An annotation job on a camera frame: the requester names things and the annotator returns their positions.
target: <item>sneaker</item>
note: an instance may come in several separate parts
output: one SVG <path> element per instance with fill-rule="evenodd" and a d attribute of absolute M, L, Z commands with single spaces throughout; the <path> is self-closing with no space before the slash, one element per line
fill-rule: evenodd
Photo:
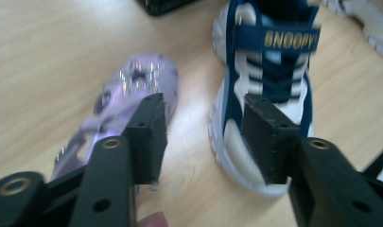
<path fill-rule="evenodd" d="M 332 12 L 357 18 L 368 43 L 383 56 L 383 0 L 322 0 Z"/>
<path fill-rule="evenodd" d="M 94 144 L 108 136 L 120 135 L 134 115 L 141 100 L 163 93 L 165 119 L 170 119 L 177 104 L 179 76 L 172 60 L 158 53 L 132 56 L 105 84 L 96 100 L 94 115 L 86 118 L 66 147 L 58 154 L 51 179 L 57 179 L 88 163 Z M 86 157 L 78 157 L 86 135 L 94 140 Z"/>
<path fill-rule="evenodd" d="M 286 184 L 264 182 L 240 133 L 244 96 L 265 97 L 300 126 L 301 137 L 312 136 L 307 67 L 319 41 L 320 30 L 313 26 L 317 11 L 305 5 L 298 22 L 280 23 L 251 0 L 231 1 L 214 23 L 214 48 L 227 65 L 210 114 L 212 150 L 225 172 L 253 192 L 283 195 L 290 179 Z"/>

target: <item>wooden surface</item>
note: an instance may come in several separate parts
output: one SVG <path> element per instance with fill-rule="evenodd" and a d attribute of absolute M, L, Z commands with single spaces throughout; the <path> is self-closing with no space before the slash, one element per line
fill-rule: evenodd
<path fill-rule="evenodd" d="M 31 170 L 48 179 L 104 82 L 130 55 L 159 51 L 176 62 L 181 92 L 160 188 L 142 188 L 138 218 L 163 211 L 172 227 L 295 226 L 287 195 L 268 199 L 238 186 L 210 149 L 208 114 L 224 74 L 212 23 L 226 3 L 200 0 L 153 18 L 132 0 L 0 0 L 0 178 Z M 383 150 L 383 58 L 356 21 L 321 7 L 317 22 L 315 136 L 361 170 Z"/>

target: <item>velcro strap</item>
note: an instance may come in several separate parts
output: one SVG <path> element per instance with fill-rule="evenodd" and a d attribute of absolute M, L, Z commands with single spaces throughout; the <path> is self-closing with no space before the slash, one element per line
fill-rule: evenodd
<path fill-rule="evenodd" d="M 318 47 L 321 29 L 312 26 L 235 26 L 235 49 L 310 53 Z"/>

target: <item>finger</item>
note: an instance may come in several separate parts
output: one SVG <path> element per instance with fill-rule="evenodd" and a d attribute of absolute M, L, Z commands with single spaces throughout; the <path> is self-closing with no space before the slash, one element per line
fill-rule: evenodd
<path fill-rule="evenodd" d="M 164 213 L 158 212 L 138 221 L 138 227 L 168 227 L 168 224 Z"/>

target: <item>black object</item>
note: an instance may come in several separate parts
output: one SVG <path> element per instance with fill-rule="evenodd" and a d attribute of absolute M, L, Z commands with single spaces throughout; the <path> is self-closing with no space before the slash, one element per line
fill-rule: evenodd
<path fill-rule="evenodd" d="M 159 179 L 164 110 L 162 94 L 144 98 L 122 136 L 101 139 L 86 166 L 50 183 L 34 172 L 0 180 L 0 226 L 136 227 L 134 187 Z"/>
<path fill-rule="evenodd" d="M 134 185 L 159 177 L 163 109 L 162 94 L 145 98 L 122 136 L 100 140 L 87 166 L 53 182 L 34 172 L 0 180 L 0 226 L 136 226 Z M 298 139 L 295 125 L 258 95 L 246 96 L 242 133 L 267 183 L 292 178 L 299 226 L 383 227 L 383 183 L 375 178 L 383 154 L 356 172 L 330 142 Z"/>
<path fill-rule="evenodd" d="M 137 0 L 151 16 L 160 16 L 196 0 Z"/>
<path fill-rule="evenodd" d="M 297 140 L 295 126 L 262 96 L 247 95 L 244 110 L 243 137 L 266 182 L 292 178 L 289 196 L 299 226 L 383 227 L 383 183 L 377 174 L 356 172 L 328 141 Z M 263 132 L 257 135 L 254 127 Z M 381 163 L 383 154 L 374 161 Z M 374 168 L 380 171 L 369 166 L 366 172 Z"/>

